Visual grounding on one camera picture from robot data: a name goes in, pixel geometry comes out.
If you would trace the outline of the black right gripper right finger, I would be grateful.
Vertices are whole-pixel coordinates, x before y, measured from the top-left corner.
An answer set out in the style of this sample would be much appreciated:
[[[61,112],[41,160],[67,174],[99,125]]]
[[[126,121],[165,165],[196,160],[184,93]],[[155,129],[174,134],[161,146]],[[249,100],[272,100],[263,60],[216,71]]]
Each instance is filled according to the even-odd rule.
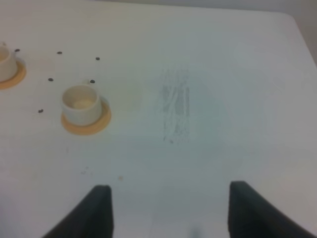
[[[281,213],[244,181],[230,184],[228,231],[231,238],[316,237]]]

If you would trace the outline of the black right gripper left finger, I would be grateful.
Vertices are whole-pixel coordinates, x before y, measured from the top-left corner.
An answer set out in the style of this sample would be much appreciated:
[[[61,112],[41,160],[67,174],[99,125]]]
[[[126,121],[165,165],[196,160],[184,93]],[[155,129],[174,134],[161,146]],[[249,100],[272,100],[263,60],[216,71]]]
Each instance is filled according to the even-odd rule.
[[[114,231],[111,187],[95,186],[46,238],[111,238]]]

